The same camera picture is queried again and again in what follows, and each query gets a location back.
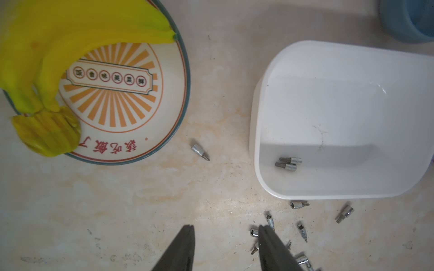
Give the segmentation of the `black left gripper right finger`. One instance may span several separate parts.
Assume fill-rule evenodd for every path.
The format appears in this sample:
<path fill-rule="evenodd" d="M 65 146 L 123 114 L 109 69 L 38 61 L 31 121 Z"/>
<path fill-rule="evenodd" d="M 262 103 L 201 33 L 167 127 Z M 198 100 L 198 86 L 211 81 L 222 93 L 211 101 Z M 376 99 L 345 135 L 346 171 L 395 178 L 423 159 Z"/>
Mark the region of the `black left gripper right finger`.
<path fill-rule="evenodd" d="M 269 225 L 259 226 L 258 235 L 262 271 L 302 271 L 297 260 Z"/>

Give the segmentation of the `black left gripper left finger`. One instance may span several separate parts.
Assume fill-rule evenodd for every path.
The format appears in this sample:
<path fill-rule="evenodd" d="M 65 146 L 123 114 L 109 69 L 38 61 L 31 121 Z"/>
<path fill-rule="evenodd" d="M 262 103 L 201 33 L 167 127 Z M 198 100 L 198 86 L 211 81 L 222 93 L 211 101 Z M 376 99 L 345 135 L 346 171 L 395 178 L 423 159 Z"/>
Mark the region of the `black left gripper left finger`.
<path fill-rule="evenodd" d="M 191 271 L 195 244 L 194 226 L 184 225 L 152 268 L 152 271 Z"/>

